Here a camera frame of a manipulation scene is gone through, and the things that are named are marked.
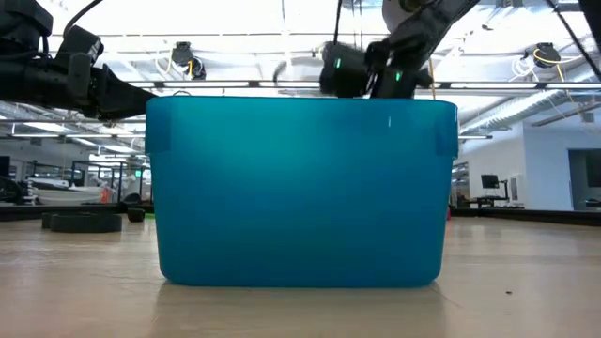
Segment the black monitor on stand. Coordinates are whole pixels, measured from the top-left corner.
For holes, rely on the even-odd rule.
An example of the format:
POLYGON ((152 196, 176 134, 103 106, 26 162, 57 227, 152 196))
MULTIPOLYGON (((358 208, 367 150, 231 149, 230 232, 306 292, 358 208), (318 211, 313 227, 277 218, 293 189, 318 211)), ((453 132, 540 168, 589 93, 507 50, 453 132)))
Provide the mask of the black monitor on stand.
POLYGON ((507 180, 499 180, 497 175, 481 175, 482 187, 485 190, 498 190, 502 188, 503 195, 485 195, 476 198, 476 205, 478 208, 482 208, 485 206, 494 207, 497 201, 500 202, 509 202, 509 192, 508 192, 508 181, 507 180))

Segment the white workstation table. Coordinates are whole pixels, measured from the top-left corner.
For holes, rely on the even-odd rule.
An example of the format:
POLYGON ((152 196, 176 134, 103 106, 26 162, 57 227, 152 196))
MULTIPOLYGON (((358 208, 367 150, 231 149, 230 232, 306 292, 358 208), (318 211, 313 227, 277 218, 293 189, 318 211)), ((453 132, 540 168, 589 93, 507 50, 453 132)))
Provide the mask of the white workstation table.
POLYGON ((71 186, 66 180, 30 177, 34 195, 41 205, 55 207, 97 204, 103 188, 71 186))

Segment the overhead light bar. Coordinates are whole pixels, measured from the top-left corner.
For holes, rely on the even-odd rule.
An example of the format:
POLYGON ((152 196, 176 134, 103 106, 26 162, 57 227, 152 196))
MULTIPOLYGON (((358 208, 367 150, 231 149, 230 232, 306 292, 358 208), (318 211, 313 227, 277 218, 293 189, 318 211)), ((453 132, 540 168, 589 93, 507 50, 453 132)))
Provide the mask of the overhead light bar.
MULTIPOLYGON (((129 85, 139 88, 319 88, 319 82, 301 81, 132 81, 129 85)), ((436 89, 457 90, 601 90, 601 83, 502 83, 502 82, 441 82, 434 83, 436 89)))

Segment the blue plastic bin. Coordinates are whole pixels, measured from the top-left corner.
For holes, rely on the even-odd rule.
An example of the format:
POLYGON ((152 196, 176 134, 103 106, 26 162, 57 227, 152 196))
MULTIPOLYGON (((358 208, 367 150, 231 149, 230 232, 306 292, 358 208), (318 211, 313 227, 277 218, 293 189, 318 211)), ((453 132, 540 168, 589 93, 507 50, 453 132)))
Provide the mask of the blue plastic bin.
POLYGON ((202 286, 430 284, 457 152, 447 101, 150 100, 162 275, 202 286))

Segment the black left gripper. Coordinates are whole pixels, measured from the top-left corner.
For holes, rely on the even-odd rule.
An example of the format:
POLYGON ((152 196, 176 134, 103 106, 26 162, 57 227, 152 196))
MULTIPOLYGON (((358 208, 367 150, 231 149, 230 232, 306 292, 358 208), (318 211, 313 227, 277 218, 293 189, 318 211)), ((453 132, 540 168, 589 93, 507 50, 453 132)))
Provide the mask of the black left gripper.
POLYGON ((143 88, 123 82, 104 65, 93 74, 91 57, 76 53, 69 57, 67 109, 98 119, 124 119, 146 113, 146 103, 155 98, 143 88))

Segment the black metal frame rig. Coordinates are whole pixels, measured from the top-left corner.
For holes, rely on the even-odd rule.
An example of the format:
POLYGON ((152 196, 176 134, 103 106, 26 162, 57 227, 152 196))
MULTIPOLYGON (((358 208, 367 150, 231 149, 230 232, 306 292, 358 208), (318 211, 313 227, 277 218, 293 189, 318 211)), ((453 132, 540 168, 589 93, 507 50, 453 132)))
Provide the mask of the black metal frame rig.
POLYGON ((102 203, 122 201, 132 193, 143 201, 152 199, 151 170, 146 162, 74 161, 70 167, 72 185, 100 189, 102 203))

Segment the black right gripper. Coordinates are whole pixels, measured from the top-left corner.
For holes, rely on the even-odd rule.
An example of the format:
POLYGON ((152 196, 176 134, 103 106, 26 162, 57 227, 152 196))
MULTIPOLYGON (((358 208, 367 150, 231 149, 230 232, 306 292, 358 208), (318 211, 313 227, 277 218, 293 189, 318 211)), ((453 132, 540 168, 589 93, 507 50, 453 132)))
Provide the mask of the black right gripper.
POLYGON ((371 99, 413 99, 417 87, 433 84, 427 69, 412 68, 406 59, 387 46, 369 47, 371 99))

